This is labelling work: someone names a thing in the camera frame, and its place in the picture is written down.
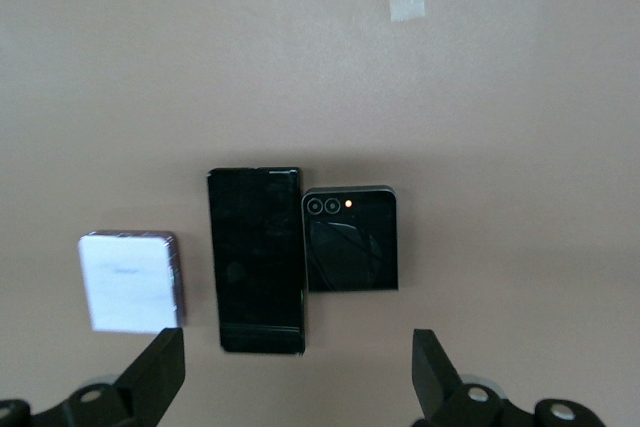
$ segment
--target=smartphone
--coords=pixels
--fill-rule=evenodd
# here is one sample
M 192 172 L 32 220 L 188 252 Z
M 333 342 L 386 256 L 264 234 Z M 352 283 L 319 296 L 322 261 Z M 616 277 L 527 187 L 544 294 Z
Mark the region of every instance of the smartphone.
M 398 289 L 391 187 L 310 189 L 302 211 L 309 292 Z
M 300 169 L 214 169 L 208 185 L 222 348 L 301 355 L 305 263 Z

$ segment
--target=black smartphone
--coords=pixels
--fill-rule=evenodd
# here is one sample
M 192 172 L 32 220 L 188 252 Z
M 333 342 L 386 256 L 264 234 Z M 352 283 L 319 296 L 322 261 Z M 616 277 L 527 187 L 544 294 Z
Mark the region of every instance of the black smartphone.
M 396 290 L 396 195 L 387 185 L 323 187 L 302 198 L 309 292 Z
M 214 169 L 208 184 L 222 348 L 301 355 L 300 169 Z

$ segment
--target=dual camera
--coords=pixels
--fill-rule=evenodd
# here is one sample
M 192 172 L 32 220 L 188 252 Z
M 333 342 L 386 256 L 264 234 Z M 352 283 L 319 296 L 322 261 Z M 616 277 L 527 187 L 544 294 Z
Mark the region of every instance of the dual camera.
M 345 207 L 347 208 L 351 207 L 350 200 L 347 200 L 345 202 Z M 309 199 L 309 202 L 307 202 L 307 212 L 309 212 L 311 215 L 318 215 L 318 214 L 321 214 L 322 212 L 326 212 L 327 214 L 333 215 L 340 212 L 341 208 L 342 208 L 342 204 L 335 197 L 330 197 L 324 202 L 322 201 L 322 199 L 318 197 L 313 197 Z

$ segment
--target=camera lens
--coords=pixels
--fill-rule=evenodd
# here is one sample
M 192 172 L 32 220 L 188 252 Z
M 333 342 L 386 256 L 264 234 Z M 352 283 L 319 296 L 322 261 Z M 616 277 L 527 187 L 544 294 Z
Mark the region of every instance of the camera lens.
M 320 212 L 322 212 L 322 201 L 317 198 L 311 199 L 309 202 L 307 202 L 307 212 L 309 212 L 311 215 L 318 215 Z
M 337 214 L 338 211 L 340 210 L 340 201 L 334 198 L 327 199 L 324 202 L 324 209 L 329 214 Z

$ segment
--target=phone screen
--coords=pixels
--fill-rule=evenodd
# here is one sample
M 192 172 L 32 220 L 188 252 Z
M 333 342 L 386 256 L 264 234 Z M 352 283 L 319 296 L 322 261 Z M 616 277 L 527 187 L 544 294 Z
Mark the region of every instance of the phone screen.
M 208 184 L 222 347 L 301 354 L 305 264 L 299 169 L 214 169 Z

